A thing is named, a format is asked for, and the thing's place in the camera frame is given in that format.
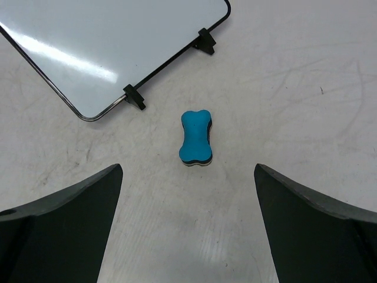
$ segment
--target bone-shaped eraser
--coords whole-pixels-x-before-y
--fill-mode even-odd
[[[210,146],[211,114],[207,110],[187,111],[182,115],[183,145],[179,157],[187,166],[206,166],[212,161]]]

